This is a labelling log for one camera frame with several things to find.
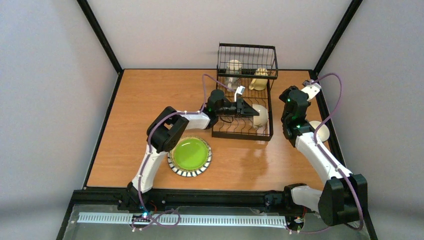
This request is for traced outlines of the yellow ceramic mug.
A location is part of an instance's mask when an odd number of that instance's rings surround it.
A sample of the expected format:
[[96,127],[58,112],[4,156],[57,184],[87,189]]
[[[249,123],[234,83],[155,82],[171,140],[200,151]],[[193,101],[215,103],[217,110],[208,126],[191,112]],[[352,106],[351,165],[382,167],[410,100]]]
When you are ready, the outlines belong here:
[[[260,77],[267,77],[269,71],[266,68],[258,68],[254,75]],[[249,90],[263,91],[267,87],[268,79],[265,78],[253,78],[248,86]]]

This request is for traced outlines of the tall patterned ceramic cup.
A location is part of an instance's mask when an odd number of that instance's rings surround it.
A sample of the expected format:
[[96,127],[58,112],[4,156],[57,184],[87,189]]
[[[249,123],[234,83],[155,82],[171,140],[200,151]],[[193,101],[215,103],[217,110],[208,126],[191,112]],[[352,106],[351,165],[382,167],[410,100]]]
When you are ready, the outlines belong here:
[[[240,75],[242,72],[242,66],[243,64],[239,60],[232,59],[227,63],[226,73],[229,75]],[[224,83],[228,88],[235,90],[240,85],[240,77],[227,76]]]

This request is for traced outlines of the black wire dish rack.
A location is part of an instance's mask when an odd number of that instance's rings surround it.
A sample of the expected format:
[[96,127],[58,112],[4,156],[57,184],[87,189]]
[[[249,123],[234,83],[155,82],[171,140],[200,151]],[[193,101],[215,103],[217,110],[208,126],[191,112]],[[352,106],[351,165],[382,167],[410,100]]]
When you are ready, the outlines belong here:
[[[226,73],[230,60],[242,63],[240,75]],[[255,76],[259,68],[268,70],[268,76]],[[270,141],[274,134],[271,89],[278,78],[278,59],[276,48],[272,45],[220,43],[217,51],[216,88],[223,91],[229,101],[223,110],[217,113],[217,123],[211,129],[215,138]],[[253,128],[253,117],[236,117],[233,115],[234,94],[236,89],[228,88],[225,84],[226,77],[240,77],[240,85],[245,91],[242,96],[249,105],[259,104],[268,110],[267,125],[258,129]],[[249,90],[253,78],[268,79],[266,88],[262,91]]]

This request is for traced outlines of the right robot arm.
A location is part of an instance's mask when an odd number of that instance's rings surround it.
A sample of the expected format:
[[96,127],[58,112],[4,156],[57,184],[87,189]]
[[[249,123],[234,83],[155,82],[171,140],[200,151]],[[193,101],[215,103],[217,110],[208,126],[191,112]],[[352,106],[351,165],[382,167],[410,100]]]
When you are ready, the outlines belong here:
[[368,183],[362,174],[353,174],[343,166],[319,139],[306,119],[315,87],[290,86],[279,99],[284,102],[281,122],[283,134],[302,153],[324,184],[316,190],[304,183],[286,186],[288,202],[319,213],[327,226],[361,221],[368,207]]

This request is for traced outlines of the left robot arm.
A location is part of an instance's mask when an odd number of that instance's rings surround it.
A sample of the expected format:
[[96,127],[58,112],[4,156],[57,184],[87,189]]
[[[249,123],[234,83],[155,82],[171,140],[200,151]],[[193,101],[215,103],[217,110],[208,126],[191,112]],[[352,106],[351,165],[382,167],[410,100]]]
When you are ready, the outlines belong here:
[[179,111],[168,106],[146,131],[146,150],[140,167],[127,185],[129,196],[141,200],[153,188],[155,176],[163,159],[179,176],[194,178],[207,170],[212,161],[210,145],[199,137],[183,137],[187,130],[208,130],[220,116],[253,118],[261,112],[247,103],[239,87],[230,101],[220,89],[211,91],[197,111]]

